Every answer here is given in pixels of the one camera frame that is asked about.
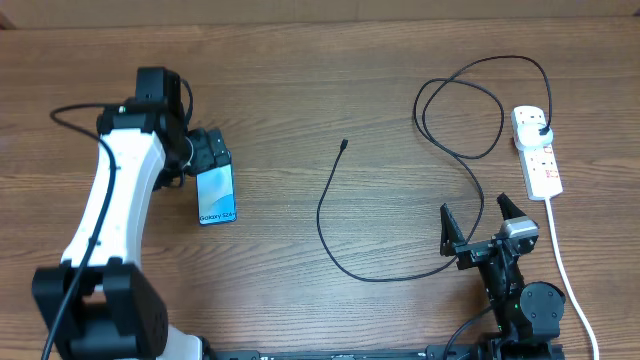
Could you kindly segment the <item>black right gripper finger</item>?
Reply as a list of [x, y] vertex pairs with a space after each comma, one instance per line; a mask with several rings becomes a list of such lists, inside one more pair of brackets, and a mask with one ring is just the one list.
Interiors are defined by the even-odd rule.
[[511, 220], [525, 216], [525, 213], [518, 208], [505, 193], [501, 193], [497, 197], [497, 203], [500, 207], [504, 220]]
[[457, 248], [466, 243], [466, 238], [463, 236], [447, 204], [443, 204], [440, 207], [440, 216], [442, 225], [440, 254], [442, 256], [454, 256], [457, 254]]

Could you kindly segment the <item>Samsung Galaxy smartphone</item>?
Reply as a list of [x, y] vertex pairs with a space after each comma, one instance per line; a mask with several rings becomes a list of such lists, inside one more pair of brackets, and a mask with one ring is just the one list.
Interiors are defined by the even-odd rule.
[[214, 168], [196, 177], [198, 220], [203, 226], [237, 219], [233, 167]]

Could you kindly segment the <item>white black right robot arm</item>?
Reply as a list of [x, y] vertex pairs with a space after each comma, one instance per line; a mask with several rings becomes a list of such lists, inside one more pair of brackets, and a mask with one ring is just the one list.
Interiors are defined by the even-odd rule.
[[[526, 283], [518, 260], [534, 250], [539, 226], [502, 193], [497, 203], [503, 217], [499, 231], [489, 240], [468, 243], [447, 205], [440, 207], [440, 254], [456, 259], [457, 268], [476, 268], [489, 305], [461, 325], [440, 349], [427, 353], [437, 359], [562, 359], [560, 335], [566, 295], [548, 282]], [[455, 344], [462, 332], [487, 313], [498, 330], [484, 333], [471, 345]]]

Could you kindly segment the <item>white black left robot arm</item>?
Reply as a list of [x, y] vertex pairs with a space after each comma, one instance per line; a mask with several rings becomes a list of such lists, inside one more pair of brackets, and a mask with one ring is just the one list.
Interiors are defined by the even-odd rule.
[[211, 359], [209, 342], [172, 326], [145, 277], [141, 241], [153, 192], [196, 181], [198, 221], [237, 217], [232, 156], [218, 129], [191, 128], [188, 82], [141, 67], [121, 103], [98, 105], [96, 174], [79, 227], [32, 295], [47, 326], [42, 354], [64, 359]]

